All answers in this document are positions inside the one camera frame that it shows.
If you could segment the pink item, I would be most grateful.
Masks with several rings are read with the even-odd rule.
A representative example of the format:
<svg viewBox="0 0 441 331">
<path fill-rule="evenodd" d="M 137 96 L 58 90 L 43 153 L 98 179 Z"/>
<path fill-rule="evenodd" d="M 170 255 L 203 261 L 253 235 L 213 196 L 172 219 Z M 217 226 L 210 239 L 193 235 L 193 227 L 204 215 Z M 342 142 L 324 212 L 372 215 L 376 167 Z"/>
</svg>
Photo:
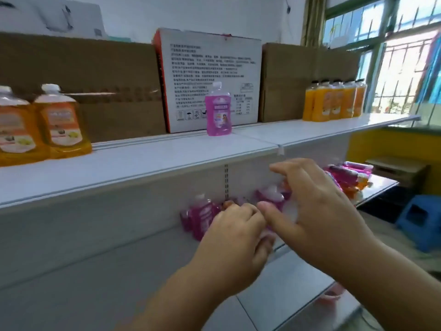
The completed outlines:
<svg viewBox="0 0 441 331">
<path fill-rule="evenodd" d="M 335 282 L 325 291 L 317 301 L 321 304 L 334 304 L 345 293 L 346 289 L 338 282 Z"/>
</svg>

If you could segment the person's left forearm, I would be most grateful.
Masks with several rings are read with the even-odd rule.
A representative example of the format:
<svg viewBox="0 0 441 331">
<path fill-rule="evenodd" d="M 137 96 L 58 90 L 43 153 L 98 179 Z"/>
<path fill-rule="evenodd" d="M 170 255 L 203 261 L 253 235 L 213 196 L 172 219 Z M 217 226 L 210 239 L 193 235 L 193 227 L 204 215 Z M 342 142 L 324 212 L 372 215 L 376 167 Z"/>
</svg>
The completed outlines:
<svg viewBox="0 0 441 331">
<path fill-rule="evenodd" d="M 201 331 L 242 282 L 237 271 L 221 272 L 192 261 L 167 280 L 141 313 L 116 331 Z"/>
</svg>

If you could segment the white metal shelf unit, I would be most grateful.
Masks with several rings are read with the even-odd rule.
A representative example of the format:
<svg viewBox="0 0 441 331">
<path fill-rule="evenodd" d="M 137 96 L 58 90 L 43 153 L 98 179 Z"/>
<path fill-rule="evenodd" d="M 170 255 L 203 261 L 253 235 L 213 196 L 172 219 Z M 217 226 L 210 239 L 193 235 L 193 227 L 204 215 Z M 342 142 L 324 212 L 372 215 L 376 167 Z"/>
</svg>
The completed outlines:
<svg viewBox="0 0 441 331">
<path fill-rule="evenodd" d="M 0 331 L 121 330 L 197 249 L 179 218 L 195 196 L 254 202 L 257 189 L 283 180 L 270 164 L 336 165 L 352 133 L 419 119 L 258 123 L 0 168 Z"/>
</svg>

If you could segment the person's right hand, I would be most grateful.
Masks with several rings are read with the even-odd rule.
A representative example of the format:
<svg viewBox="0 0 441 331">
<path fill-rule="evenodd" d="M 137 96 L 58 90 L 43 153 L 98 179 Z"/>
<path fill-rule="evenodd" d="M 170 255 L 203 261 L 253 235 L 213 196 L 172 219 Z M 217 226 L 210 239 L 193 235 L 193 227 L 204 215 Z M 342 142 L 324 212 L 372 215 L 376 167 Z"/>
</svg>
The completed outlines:
<svg viewBox="0 0 441 331">
<path fill-rule="evenodd" d="M 288 246 L 310 265 L 330 275 L 328 248 L 372 232 L 346 195 L 313 160 L 276 162 L 269 169 L 286 179 L 297 202 L 296 223 L 303 229 L 303 243 Z"/>
</svg>

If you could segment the green framed window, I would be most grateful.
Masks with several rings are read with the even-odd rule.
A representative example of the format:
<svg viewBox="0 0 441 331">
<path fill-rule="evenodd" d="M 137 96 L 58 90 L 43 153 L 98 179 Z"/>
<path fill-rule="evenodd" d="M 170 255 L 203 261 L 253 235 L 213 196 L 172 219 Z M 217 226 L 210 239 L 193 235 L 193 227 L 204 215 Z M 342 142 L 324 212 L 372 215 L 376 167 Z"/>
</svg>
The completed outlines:
<svg viewBox="0 0 441 331">
<path fill-rule="evenodd" d="M 441 0 L 327 0 L 322 43 L 361 52 L 364 113 L 441 132 Z"/>
</svg>

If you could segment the person's right forearm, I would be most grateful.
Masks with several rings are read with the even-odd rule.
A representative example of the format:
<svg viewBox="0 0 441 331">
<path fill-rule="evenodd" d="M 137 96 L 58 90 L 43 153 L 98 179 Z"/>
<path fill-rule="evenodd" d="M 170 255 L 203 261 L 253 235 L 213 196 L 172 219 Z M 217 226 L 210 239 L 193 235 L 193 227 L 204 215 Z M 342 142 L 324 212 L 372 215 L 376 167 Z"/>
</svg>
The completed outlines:
<svg viewBox="0 0 441 331">
<path fill-rule="evenodd" d="M 332 247 L 329 274 L 385 331 L 441 331 L 441 281 L 372 234 Z"/>
</svg>

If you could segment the olive curtain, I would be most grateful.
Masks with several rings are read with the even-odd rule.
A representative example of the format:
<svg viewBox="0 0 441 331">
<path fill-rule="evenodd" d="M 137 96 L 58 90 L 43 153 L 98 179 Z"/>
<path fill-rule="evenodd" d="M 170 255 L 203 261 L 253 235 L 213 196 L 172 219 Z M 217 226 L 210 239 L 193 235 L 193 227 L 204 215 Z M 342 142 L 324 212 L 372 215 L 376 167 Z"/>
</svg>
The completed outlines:
<svg viewBox="0 0 441 331">
<path fill-rule="evenodd" d="M 328 0 L 306 0 L 302 23 L 301 46 L 319 47 L 325 25 Z"/>
</svg>

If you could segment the pile of purple orange bottles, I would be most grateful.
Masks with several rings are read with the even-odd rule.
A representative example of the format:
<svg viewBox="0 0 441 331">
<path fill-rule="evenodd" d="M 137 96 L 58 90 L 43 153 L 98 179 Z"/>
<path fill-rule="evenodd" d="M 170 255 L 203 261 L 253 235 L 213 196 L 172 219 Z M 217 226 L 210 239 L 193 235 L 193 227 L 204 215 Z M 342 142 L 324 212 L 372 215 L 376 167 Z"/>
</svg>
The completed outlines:
<svg viewBox="0 0 441 331">
<path fill-rule="evenodd" d="M 372 165 L 345 161 L 340 165 L 327 165 L 323 170 L 333 177 L 343 193 L 353 202 L 363 199 L 362 191 L 372 186 Z"/>
</svg>

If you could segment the wide brown cardboard box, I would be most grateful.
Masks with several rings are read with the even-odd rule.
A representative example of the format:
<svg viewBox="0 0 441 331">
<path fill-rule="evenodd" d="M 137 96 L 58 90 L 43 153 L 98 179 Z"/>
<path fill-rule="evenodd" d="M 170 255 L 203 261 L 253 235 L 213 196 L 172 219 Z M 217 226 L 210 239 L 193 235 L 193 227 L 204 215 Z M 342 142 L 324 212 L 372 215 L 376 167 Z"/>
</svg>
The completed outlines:
<svg viewBox="0 0 441 331">
<path fill-rule="evenodd" d="M 32 102 L 46 83 L 73 94 L 93 143 L 167 133 L 150 44 L 0 32 L 0 85 Z"/>
</svg>

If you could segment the purple bottle with white cap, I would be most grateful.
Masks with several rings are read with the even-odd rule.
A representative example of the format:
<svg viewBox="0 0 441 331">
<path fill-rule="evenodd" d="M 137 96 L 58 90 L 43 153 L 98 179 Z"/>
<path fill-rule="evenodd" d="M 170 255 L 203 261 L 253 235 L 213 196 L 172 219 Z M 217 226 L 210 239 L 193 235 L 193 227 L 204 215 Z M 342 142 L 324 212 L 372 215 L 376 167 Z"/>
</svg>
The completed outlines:
<svg viewBox="0 0 441 331">
<path fill-rule="evenodd" d="M 297 202 L 291 199 L 291 192 L 278 185 L 256 189 L 254 192 L 256 203 L 267 202 L 275 206 L 281 213 L 295 223 L 298 217 Z"/>
</svg>

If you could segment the large orange liquid bottle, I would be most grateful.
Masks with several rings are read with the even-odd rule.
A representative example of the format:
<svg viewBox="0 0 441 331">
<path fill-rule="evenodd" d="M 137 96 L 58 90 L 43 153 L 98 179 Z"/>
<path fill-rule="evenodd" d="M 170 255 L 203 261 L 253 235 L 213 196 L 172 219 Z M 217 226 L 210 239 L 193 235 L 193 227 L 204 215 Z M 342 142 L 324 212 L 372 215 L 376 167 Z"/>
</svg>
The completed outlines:
<svg viewBox="0 0 441 331">
<path fill-rule="evenodd" d="M 49 159 L 34 107 L 0 86 L 0 167 L 17 166 Z"/>
<path fill-rule="evenodd" d="M 79 114 L 78 102 L 61 92 L 56 84 L 42 84 L 42 94 L 34 107 L 52 160 L 79 157 L 92 153 L 92 144 Z"/>
</svg>

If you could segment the blue plastic stool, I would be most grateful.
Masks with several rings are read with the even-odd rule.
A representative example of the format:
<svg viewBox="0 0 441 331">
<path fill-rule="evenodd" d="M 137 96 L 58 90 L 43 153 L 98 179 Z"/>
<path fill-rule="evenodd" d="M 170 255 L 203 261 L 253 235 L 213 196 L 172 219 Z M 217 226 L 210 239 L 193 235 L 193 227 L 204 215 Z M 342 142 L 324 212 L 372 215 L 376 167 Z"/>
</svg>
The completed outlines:
<svg viewBox="0 0 441 331">
<path fill-rule="evenodd" d="M 405 205 L 395 226 L 416 244 L 418 250 L 441 250 L 441 196 L 414 196 Z"/>
</svg>

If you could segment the flat cardboard box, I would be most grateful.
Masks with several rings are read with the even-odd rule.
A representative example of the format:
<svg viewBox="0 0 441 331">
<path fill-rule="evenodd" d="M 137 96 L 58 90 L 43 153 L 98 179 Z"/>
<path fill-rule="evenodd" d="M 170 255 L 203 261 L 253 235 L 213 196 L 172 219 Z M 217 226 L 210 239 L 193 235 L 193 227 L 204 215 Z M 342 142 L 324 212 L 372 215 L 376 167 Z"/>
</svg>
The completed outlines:
<svg viewBox="0 0 441 331">
<path fill-rule="evenodd" d="M 396 180 L 411 194 L 422 194 L 431 169 L 431 165 L 424 161 L 393 156 L 375 157 L 364 163 L 373 166 L 374 174 Z"/>
</svg>

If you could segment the white printed cardboard box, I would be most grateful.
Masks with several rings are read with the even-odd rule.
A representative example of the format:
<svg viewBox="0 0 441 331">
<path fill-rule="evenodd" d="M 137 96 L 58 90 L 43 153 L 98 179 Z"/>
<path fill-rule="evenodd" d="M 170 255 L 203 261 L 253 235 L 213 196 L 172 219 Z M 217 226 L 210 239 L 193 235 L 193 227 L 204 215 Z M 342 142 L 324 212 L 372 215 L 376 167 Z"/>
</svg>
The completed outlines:
<svg viewBox="0 0 441 331">
<path fill-rule="evenodd" d="M 231 126 L 258 121 L 262 41 L 178 29 L 158 28 L 152 44 L 160 65 L 162 96 L 169 133 L 207 128 L 212 113 L 205 98 L 213 83 L 231 98 L 230 115 L 217 122 Z"/>
</svg>

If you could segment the person's left hand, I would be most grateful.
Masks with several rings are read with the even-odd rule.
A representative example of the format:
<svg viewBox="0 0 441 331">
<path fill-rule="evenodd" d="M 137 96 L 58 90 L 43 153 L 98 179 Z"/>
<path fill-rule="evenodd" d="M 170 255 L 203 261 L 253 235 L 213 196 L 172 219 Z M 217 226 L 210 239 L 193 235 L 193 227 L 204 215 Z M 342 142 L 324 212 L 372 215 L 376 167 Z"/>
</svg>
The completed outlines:
<svg viewBox="0 0 441 331">
<path fill-rule="evenodd" d="M 256 206 L 231 204 L 214 218 L 190 262 L 217 267 L 221 272 L 239 272 L 243 276 L 239 293 L 257 279 L 265 266 L 254 263 L 254 252 L 259 241 L 268 235 L 266 226 Z"/>
</svg>

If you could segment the purple liquid bottle clear cap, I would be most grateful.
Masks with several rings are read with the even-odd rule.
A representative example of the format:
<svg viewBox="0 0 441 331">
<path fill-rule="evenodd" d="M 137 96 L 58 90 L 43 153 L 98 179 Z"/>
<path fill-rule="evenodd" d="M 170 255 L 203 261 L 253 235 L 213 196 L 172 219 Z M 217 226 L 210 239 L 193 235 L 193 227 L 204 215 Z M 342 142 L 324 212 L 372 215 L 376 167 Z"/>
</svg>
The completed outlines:
<svg viewBox="0 0 441 331">
<path fill-rule="evenodd" d="M 231 95 L 220 81 L 213 82 L 205 97 L 206 131 L 208 136 L 223 136 L 232 132 Z"/>
</svg>

